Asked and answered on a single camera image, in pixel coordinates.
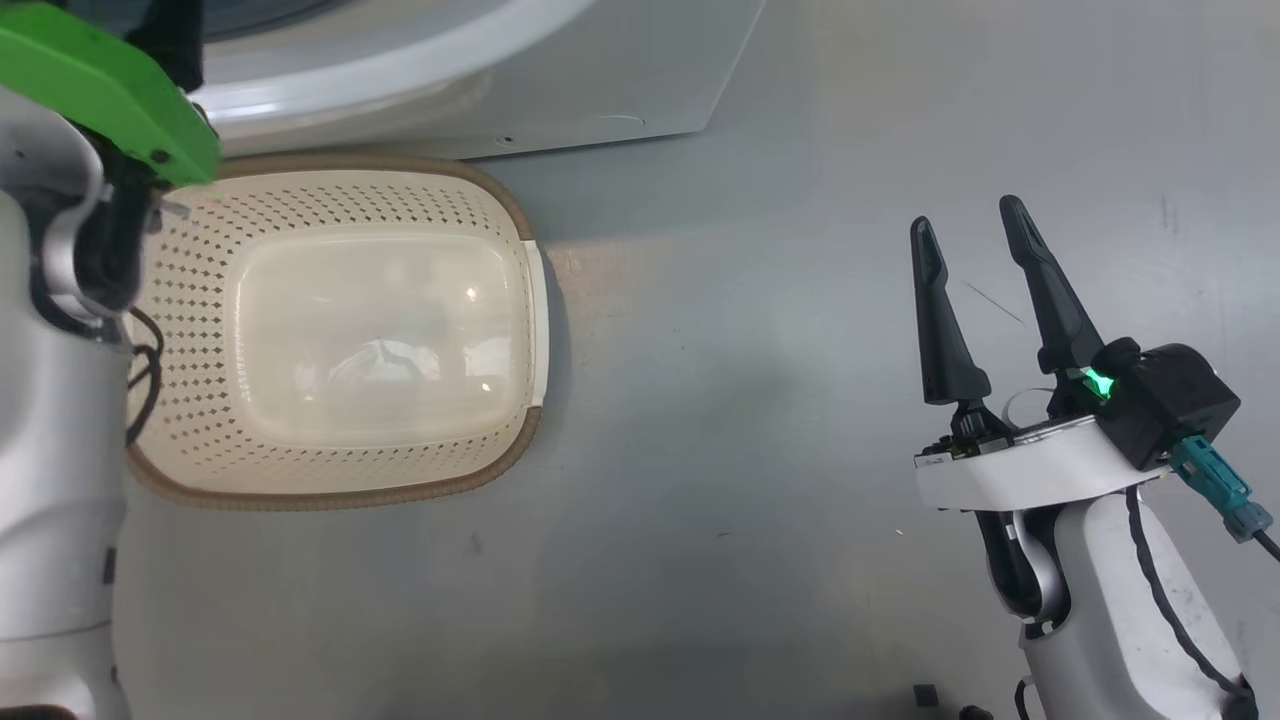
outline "brown basket rim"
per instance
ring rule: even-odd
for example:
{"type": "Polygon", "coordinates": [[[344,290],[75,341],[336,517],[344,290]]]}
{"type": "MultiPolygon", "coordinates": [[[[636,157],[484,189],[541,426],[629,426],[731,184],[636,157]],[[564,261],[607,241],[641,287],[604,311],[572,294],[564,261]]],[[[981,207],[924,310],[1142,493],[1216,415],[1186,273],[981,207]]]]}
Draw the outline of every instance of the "brown basket rim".
{"type": "MultiPolygon", "coordinates": [[[[516,234],[521,241],[534,240],[529,218],[512,197],[511,192],[486,173],[452,160],[425,158],[396,158],[385,155],[360,155],[346,152],[282,154],[262,155],[228,160],[219,172],[219,179],[274,173],[296,173],[307,170],[389,170],[422,174],[449,176],[468,181],[494,196],[511,215],[516,224],[516,234]]],[[[255,510],[255,511],[315,511],[349,510],[356,507],[375,507],[415,502],[467,492],[495,480],[511,469],[532,442],[541,421],[541,407],[527,407],[525,421],[516,434],[515,442],[497,460],[466,475],[412,486],[398,486],[381,489],[362,489],[351,492],[324,493],[250,493],[216,492],[184,486],[156,468],[142,448],[133,445],[125,452],[125,468],[138,480],[138,484],[155,495],[191,507],[209,510],[255,510]]]]}

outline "black cable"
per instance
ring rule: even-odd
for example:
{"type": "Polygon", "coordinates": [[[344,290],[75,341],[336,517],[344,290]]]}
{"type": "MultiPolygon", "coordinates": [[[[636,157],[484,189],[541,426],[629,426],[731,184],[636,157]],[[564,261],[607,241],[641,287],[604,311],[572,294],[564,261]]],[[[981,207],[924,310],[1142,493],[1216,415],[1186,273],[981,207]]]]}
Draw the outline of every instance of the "black cable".
{"type": "Polygon", "coordinates": [[[160,332],[160,325],[157,325],[156,322],[151,319],[151,315],[147,315],[146,313],[138,310],[137,307],[129,307],[129,315],[133,315],[133,318],[137,322],[146,325],[146,328],[151,332],[151,334],[155,336],[156,355],[161,355],[164,352],[164,333],[160,332]]]}
{"type": "Polygon", "coordinates": [[[1151,597],[1156,601],[1156,607],[1160,614],[1169,623],[1169,626],[1174,630],[1174,639],[1183,648],[1183,652],[1188,657],[1196,661],[1196,666],[1199,667],[1201,673],[1206,678],[1217,683],[1217,687],[1222,688],[1222,692],[1229,693],[1231,697],[1252,697],[1253,691],[1247,687],[1238,685],[1229,680],[1226,675],[1213,667],[1208,657],[1201,652],[1201,648],[1196,647],[1190,635],[1187,634],[1187,628],[1183,626],[1183,621],[1178,619],[1178,614],[1174,612],[1174,606],[1169,602],[1169,596],[1165,594],[1165,587],[1160,584],[1160,575],[1156,574],[1156,561],[1151,557],[1151,546],[1147,544],[1147,534],[1142,530],[1142,511],[1138,507],[1138,486],[1129,486],[1124,491],[1125,506],[1129,509],[1129,536],[1133,538],[1133,544],[1138,551],[1138,566],[1142,568],[1142,574],[1147,578],[1147,584],[1151,585],[1151,597]]]}
{"type": "Polygon", "coordinates": [[[1280,546],[1276,544],[1276,541],[1271,539],[1271,536],[1268,536],[1266,530],[1258,530],[1253,533],[1253,539],[1258,541],[1258,544],[1261,544],[1263,550],[1270,552],[1271,557],[1275,557],[1277,561],[1280,561],[1280,546]]]}
{"type": "Polygon", "coordinates": [[[1018,680],[1018,688],[1014,691],[1014,707],[1018,708],[1018,720],[1030,720],[1030,715],[1027,715],[1027,680],[1018,680]]]}
{"type": "Polygon", "coordinates": [[[131,307],[129,314],[146,325],[147,331],[155,336],[156,343],[155,347],[141,343],[133,346],[134,355],[146,356],[147,366],[129,379],[129,389],[133,389],[134,386],[148,375],[151,378],[151,384],[147,386],[147,397],[142,401],[142,407],[138,409],[138,415],[133,419],[133,423],[129,424],[128,430],[124,433],[124,447],[129,447],[137,442],[138,436],[142,434],[142,428],[147,424],[147,419],[151,418],[151,411],[156,407],[156,401],[160,400],[160,354],[164,352],[164,336],[160,333],[160,327],[156,325],[155,320],[137,307],[131,307]]]}

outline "washing machine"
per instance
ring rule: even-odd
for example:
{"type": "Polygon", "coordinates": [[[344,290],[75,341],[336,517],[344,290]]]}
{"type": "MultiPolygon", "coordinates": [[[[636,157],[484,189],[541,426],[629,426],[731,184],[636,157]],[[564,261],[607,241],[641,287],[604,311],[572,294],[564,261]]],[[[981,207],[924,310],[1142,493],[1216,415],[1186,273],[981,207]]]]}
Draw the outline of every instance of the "washing machine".
{"type": "MultiPolygon", "coordinates": [[[[146,4],[70,8],[123,32],[146,4]]],[[[701,129],[764,0],[205,4],[195,100],[228,156],[376,143],[463,159],[701,129]]]]}

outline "laundry basket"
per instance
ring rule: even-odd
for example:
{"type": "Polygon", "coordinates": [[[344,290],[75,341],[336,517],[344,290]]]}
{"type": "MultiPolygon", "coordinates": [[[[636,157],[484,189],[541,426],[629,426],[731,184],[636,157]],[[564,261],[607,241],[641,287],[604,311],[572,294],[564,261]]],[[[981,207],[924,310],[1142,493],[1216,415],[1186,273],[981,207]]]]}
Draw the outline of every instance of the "laundry basket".
{"type": "Polygon", "coordinates": [[[484,173],[255,158],[166,208],[137,302],[165,343],[129,451],[148,489],[238,510],[407,502],[488,483],[527,447],[545,281],[529,223],[484,173]]]}

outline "grey floor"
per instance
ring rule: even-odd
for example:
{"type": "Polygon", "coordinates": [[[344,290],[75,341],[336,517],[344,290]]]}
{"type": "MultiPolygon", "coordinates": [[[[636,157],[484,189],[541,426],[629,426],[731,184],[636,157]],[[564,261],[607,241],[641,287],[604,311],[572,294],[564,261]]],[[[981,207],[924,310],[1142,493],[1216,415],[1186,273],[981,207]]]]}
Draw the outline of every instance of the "grey floor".
{"type": "MultiPolygon", "coordinates": [[[[1219,445],[1280,511],[1277,77],[1261,0],[774,0],[705,132],[484,164],[554,275],[508,475],[324,515],[132,488],[137,717],[1011,717],[977,527],[913,487],[947,413],[918,400],[908,225],[1002,400],[1043,384],[996,209],[1021,195],[1105,337],[1193,345],[1244,397],[1219,445]]],[[[1152,496],[1275,685],[1280,568],[1152,496]]]]}

